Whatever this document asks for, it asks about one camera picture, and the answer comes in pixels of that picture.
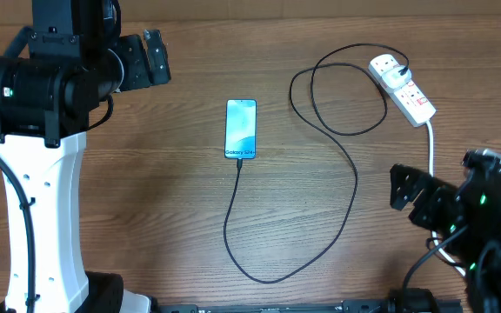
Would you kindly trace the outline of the blue Galaxy smartphone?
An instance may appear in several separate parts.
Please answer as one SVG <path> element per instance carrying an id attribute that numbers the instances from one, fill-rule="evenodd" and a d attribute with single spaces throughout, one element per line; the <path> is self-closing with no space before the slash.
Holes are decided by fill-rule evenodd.
<path id="1" fill-rule="evenodd" d="M 224 157 L 254 159 L 257 152 L 257 101 L 230 99 L 226 104 Z"/>

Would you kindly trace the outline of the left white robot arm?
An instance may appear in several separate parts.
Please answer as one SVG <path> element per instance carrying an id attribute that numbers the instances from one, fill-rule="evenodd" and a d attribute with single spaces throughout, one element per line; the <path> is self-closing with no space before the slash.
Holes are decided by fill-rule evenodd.
<path id="1" fill-rule="evenodd" d="M 118 274 L 84 268 L 79 183 L 90 113 L 170 81 L 158 30 L 122 34 L 116 1 L 35 1 L 0 56 L 0 170 L 10 281 L 0 312 L 158 311 Z"/>

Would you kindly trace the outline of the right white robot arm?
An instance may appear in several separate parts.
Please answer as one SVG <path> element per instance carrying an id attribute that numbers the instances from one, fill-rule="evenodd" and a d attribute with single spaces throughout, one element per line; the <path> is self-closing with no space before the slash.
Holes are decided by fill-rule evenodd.
<path id="1" fill-rule="evenodd" d="M 465 181 L 454 186 L 419 169 L 395 164 L 391 207 L 413 209 L 411 222 L 433 232 L 427 252 L 411 266 L 390 312 L 445 312 L 428 291 L 412 289 L 412 275 L 439 250 L 452 254 L 452 266 L 464 270 L 468 304 L 475 312 L 501 312 L 501 155 L 469 150 L 462 165 Z"/>

